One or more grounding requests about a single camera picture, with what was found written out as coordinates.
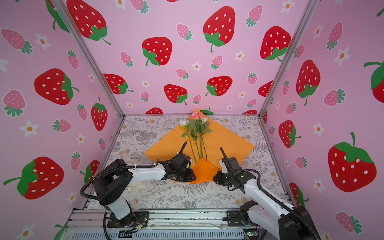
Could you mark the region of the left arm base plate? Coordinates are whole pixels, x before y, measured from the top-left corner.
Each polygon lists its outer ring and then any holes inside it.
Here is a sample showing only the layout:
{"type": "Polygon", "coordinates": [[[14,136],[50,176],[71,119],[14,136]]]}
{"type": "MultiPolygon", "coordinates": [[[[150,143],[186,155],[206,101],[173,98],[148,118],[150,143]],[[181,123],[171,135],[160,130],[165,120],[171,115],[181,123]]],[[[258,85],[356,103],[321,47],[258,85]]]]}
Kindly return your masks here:
{"type": "Polygon", "coordinates": [[[150,212],[134,211],[119,220],[114,213],[111,213],[108,228],[145,228],[149,220],[150,212]]]}

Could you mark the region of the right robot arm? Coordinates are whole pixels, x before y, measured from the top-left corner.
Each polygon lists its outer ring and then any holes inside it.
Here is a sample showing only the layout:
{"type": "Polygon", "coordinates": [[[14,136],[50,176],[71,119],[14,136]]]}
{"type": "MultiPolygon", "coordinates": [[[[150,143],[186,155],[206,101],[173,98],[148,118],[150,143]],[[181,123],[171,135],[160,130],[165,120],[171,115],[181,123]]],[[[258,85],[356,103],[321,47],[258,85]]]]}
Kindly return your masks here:
{"type": "Polygon", "coordinates": [[[218,185],[240,190],[255,206],[246,210],[251,223],[259,225],[278,240],[319,240],[320,235],[309,212],[303,207],[285,203],[261,185],[261,174],[242,169],[235,158],[224,157],[221,171],[214,177],[218,185]]]}

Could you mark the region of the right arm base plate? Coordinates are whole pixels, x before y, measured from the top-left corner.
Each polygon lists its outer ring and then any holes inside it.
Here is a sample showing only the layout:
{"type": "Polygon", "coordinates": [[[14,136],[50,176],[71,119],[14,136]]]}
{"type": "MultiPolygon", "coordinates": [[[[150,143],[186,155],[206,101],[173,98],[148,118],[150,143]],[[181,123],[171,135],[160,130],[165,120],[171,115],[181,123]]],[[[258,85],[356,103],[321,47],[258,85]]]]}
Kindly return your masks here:
{"type": "Polygon", "coordinates": [[[257,224],[251,222],[249,217],[246,216],[240,210],[227,211],[226,216],[223,218],[224,222],[227,222],[230,227],[256,227],[257,224]]]}

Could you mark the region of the cream ribbon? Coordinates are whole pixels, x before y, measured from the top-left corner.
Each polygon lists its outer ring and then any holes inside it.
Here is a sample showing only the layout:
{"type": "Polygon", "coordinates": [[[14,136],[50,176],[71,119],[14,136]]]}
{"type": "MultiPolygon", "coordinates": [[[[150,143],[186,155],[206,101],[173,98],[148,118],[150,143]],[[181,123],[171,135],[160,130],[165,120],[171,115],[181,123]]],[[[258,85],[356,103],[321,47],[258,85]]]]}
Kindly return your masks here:
{"type": "MultiPolygon", "coordinates": [[[[124,161],[125,161],[125,163],[127,163],[129,165],[141,165],[142,164],[139,160],[135,160],[135,159],[131,159],[131,158],[125,158],[124,161]]],[[[133,210],[139,210],[140,209],[139,200],[135,199],[134,193],[137,191],[140,191],[142,189],[145,189],[146,186],[147,186],[146,183],[144,183],[143,181],[132,183],[132,184],[128,185],[127,191],[129,192],[129,203],[130,203],[131,208],[133,210]]]]}

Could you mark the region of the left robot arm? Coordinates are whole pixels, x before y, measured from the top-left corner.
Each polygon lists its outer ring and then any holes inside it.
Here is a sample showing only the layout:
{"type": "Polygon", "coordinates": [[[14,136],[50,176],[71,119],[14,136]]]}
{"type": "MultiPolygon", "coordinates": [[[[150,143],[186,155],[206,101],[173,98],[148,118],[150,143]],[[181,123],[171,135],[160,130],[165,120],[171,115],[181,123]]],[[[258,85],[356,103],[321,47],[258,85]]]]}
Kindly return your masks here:
{"type": "Polygon", "coordinates": [[[123,192],[129,185],[164,180],[180,183],[195,181],[190,157],[178,153],[170,160],[156,161],[151,165],[129,165],[122,159],[115,160],[86,182],[80,190],[80,195],[86,199],[97,200],[117,220],[123,220],[133,216],[130,204],[123,197],[123,192]]]}

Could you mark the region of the orange wrapping paper sheet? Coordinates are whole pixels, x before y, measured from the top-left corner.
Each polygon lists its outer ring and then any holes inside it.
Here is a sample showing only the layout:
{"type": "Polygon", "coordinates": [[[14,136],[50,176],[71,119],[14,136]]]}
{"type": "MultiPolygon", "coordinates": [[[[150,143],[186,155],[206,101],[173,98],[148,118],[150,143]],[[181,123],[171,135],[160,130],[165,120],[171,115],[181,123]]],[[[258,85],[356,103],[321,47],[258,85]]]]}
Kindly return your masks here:
{"type": "Polygon", "coordinates": [[[199,110],[195,110],[187,118],[187,123],[188,126],[176,126],[147,150],[145,155],[152,162],[169,160],[176,155],[184,142],[187,142],[184,154],[190,156],[196,176],[192,184],[211,182],[217,171],[221,170],[220,161],[223,155],[220,148],[223,148],[229,157],[236,158],[241,165],[255,147],[199,110]]]}

